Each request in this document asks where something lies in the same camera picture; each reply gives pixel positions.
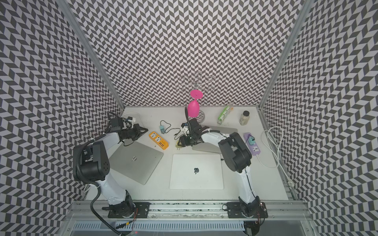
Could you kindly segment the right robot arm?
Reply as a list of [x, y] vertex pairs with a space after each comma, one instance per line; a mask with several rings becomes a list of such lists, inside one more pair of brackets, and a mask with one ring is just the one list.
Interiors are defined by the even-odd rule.
[[252, 187], [251, 160], [252, 154], [238, 132], [230, 134], [201, 126], [196, 119], [187, 119], [181, 125], [183, 135], [179, 137], [177, 146], [192, 147], [207, 143], [218, 146], [227, 167], [238, 175], [239, 203], [243, 215], [253, 217], [259, 210], [264, 211], [263, 204]]

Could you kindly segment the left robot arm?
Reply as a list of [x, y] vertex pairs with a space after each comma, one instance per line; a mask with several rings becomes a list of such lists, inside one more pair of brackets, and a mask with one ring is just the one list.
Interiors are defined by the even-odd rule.
[[108, 125], [99, 137], [73, 149], [73, 176], [78, 182], [91, 184], [106, 197], [105, 208], [112, 218], [129, 218], [135, 213], [135, 205], [127, 190], [124, 190], [110, 174], [108, 150], [115, 144], [131, 139], [138, 140], [148, 129], [139, 124], [129, 128]]

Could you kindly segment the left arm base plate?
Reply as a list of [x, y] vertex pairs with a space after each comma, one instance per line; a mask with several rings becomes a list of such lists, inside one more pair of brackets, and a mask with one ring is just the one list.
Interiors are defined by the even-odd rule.
[[117, 205], [109, 205], [109, 207], [103, 207], [102, 209], [108, 211], [108, 218], [147, 218], [150, 202], [136, 202], [129, 206], [127, 203], [121, 203]]

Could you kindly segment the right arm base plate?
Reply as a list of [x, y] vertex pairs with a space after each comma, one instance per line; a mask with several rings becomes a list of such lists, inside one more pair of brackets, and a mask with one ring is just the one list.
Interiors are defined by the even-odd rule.
[[228, 218], [260, 218], [267, 219], [268, 211], [264, 202], [257, 204], [241, 204], [240, 202], [227, 202]]

